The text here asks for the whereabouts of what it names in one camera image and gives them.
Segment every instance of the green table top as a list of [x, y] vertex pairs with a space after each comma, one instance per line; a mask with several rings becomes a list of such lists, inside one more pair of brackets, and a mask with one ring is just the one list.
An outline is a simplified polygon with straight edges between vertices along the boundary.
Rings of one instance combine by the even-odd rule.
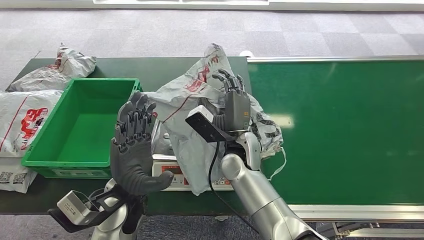
[[[178, 77], [197, 58], [100, 58], [95, 78], [139, 78], [154, 91]], [[154, 70], [163, 63], [166, 71]], [[24, 74], [50, 64], [32, 59]], [[230, 58], [235, 73], [249, 79], [253, 96], [283, 131], [287, 164], [272, 184], [296, 205], [423, 205], [424, 61], [325, 61], [246, 64]], [[153, 76], [164, 76], [162, 82]], [[269, 176], [283, 162], [266, 159]], [[89, 194], [106, 180], [45, 179], [26, 195], [0, 191], [0, 212], [44, 213], [69, 190]], [[221, 192], [244, 212], [234, 192]], [[211, 192], [158, 192], [150, 215], [230, 215]]]

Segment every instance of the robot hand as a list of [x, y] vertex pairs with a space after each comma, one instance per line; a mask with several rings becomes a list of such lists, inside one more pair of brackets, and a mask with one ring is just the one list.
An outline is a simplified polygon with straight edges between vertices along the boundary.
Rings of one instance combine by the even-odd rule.
[[243, 78], [240, 75], [234, 77], [224, 69], [219, 69], [218, 72], [212, 77], [224, 84], [225, 113], [214, 116], [212, 123], [225, 132], [245, 132], [249, 128], [251, 105]]
[[170, 186], [174, 174], [164, 171], [152, 174], [152, 139], [146, 132], [152, 121], [156, 103], [147, 104], [148, 97], [136, 91], [120, 109], [115, 135], [110, 141], [110, 170], [113, 179], [129, 194], [143, 196]]

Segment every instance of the plastic mailing bag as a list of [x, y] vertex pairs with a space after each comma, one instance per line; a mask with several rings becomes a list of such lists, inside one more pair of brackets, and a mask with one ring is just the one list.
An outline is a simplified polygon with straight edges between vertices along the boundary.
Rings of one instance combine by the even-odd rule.
[[0, 157], [0, 190], [26, 194], [37, 173], [21, 165], [20, 157]]
[[24, 156], [62, 92], [0, 92], [0, 157]]
[[96, 68], [95, 56], [84, 56], [63, 44], [54, 64], [40, 67], [10, 85], [11, 92], [64, 90], [72, 78], [85, 78]]
[[[207, 143], [195, 132], [185, 119], [190, 110], [197, 107], [200, 99], [208, 100], [217, 108], [225, 107], [225, 88], [221, 81], [212, 78], [219, 69], [231, 74], [230, 64], [223, 49], [216, 44], [210, 45], [205, 57], [194, 64], [184, 75], [170, 81], [156, 92], [145, 92], [150, 101], [156, 102], [154, 115], [163, 122], [172, 144], [173, 152], [185, 178], [195, 195], [209, 188], [208, 172], [214, 156], [214, 143]], [[263, 112], [258, 101], [250, 96], [250, 130], [261, 143], [261, 158], [275, 155], [281, 150], [283, 137], [280, 127]], [[212, 169], [212, 181], [222, 177], [219, 169], [224, 155], [224, 146]]]

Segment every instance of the digital weighing scale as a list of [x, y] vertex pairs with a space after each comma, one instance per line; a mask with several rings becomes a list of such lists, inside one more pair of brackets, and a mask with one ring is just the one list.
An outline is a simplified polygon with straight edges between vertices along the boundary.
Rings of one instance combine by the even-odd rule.
[[[164, 171], [174, 173], [171, 185], [163, 191], [191, 191], [190, 184], [185, 178], [174, 155], [169, 134], [158, 120], [154, 122], [151, 139], [153, 156], [152, 176], [158, 177]], [[233, 191], [230, 181], [224, 177], [213, 181], [212, 186], [216, 191]]]

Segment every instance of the green bin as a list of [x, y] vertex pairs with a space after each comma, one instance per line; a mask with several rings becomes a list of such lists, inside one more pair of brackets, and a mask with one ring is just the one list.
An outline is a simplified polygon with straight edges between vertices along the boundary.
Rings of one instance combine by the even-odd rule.
[[22, 165], [46, 178], [109, 179], [110, 144], [120, 107], [137, 78], [74, 78], [32, 142]]

